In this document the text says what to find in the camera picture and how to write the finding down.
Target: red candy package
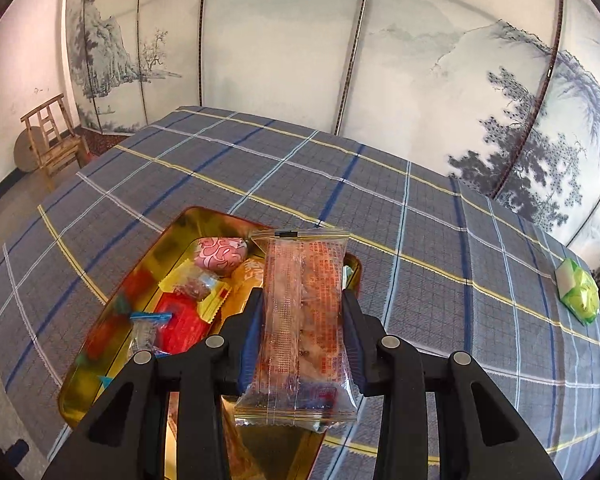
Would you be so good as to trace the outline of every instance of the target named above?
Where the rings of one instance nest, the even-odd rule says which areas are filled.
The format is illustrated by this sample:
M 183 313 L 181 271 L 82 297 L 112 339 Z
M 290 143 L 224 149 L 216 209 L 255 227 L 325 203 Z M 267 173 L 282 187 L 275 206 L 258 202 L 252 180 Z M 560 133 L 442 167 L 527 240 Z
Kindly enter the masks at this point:
M 155 307 L 155 312 L 170 312 L 171 320 L 158 329 L 162 338 L 160 348 L 169 354 L 186 352 L 202 341 L 211 325 L 200 319 L 196 301 L 184 294 L 164 292 Z

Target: green candy package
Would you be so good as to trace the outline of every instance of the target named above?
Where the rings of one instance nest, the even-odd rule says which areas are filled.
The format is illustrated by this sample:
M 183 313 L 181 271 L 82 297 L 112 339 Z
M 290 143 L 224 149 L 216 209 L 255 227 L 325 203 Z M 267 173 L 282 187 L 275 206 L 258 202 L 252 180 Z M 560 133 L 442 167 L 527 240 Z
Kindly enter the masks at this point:
M 594 322 L 600 312 L 598 286 L 591 275 L 570 258 L 555 271 L 560 301 L 583 325 Z

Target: plastic snack package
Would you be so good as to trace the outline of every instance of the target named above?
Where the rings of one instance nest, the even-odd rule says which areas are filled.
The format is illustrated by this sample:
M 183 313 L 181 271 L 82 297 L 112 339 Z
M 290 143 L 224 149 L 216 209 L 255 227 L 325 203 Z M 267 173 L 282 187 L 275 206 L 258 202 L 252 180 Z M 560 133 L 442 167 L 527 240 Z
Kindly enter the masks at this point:
M 259 232 L 266 251 L 265 326 L 254 379 L 236 423 L 323 432 L 356 420 L 358 394 L 342 334 L 346 232 Z
M 163 292 L 186 294 L 198 302 L 200 319 L 211 323 L 231 286 L 209 270 L 201 269 L 191 260 L 184 260 L 158 284 Z
M 208 237 L 193 243 L 193 262 L 218 276 L 231 275 L 247 257 L 247 242 L 242 238 Z
M 158 329 L 160 348 L 169 354 L 186 352 L 202 341 L 210 325 L 200 319 L 197 304 L 189 296 L 164 292 L 158 300 L 155 312 L 168 312 L 170 321 Z
M 570 258 L 555 271 L 560 301 L 583 325 L 593 323 L 600 312 L 598 286 L 591 275 Z
M 248 258 L 234 270 L 231 275 L 231 294 L 220 309 L 222 323 L 229 316 L 240 314 L 244 310 L 251 289 L 254 286 L 262 286 L 263 281 L 264 260 L 261 258 Z
M 126 353 L 131 359 L 136 352 L 148 350 L 156 355 L 164 355 L 160 350 L 160 342 L 156 341 L 158 329 L 165 326 L 171 319 L 168 312 L 132 312 L 129 319 L 133 323 L 131 329 L 131 343 Z

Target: transparent wrapper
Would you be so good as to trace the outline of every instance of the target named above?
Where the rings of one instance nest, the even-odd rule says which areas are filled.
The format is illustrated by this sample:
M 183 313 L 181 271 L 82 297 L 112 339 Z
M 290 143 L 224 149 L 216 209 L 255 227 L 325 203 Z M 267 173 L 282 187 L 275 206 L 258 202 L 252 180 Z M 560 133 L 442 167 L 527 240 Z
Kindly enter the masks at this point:
M 570 258 L 555 271 L 560 301 L 583 325 L 593 323 L 600 312 L 598 286 L 591 275 Z
M 231 291 L 210 270 L 201 269 L 191 260 L 184 260 L 158 284 L 163 292 L 185 294 L 198 302 L 200 319 L 211 323 Z
M 237 424 L 322 432 L 356 420 L 358 394 L 342 334 L 342 273 L 349 235 L 316 229 L 253 235 L 266 252 L 264 335 Z
M 127 359 L 131 359 L 136 352 L 141 350 L 148 350 L 156 356 L 166 354 L 160 350 L 159 341 L 156 339 L 158 329 L 170 321 L 170 313 L 133 312 L 129 315 L 129 319 L 133 323 L 133 328 L 131 329 L 131 343 L 126 352 Z

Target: painted screen panel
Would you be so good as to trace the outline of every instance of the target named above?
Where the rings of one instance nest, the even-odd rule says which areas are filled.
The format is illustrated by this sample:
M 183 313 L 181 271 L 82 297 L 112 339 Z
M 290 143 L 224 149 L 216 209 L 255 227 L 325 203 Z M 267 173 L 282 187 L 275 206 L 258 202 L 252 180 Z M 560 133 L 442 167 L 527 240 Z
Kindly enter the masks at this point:
M 600 197 L 600 14 L 564 0 L 541 112 L 498 200 L 567 244 Z
M 359 0 L 206 0 L 203 104 L 331 131 Z
M 198 104 L 200 0 L 140 0 L 142 93 L 151 123 Z
M 138 0 L 85 0 L 91 89 L 103 132 L 131 134 L 146 124 L 137 8 Z
M 94 99 L 89 87 L 85 44 L 83 0 L 66 0 L 66 49 L 75 104 L 82 126 L 100 131 Z
M 557 0 L 368 0 L 342 134 L 489 194 L 546 74 Z M 493 127 L 503 130 L 494 138 Z

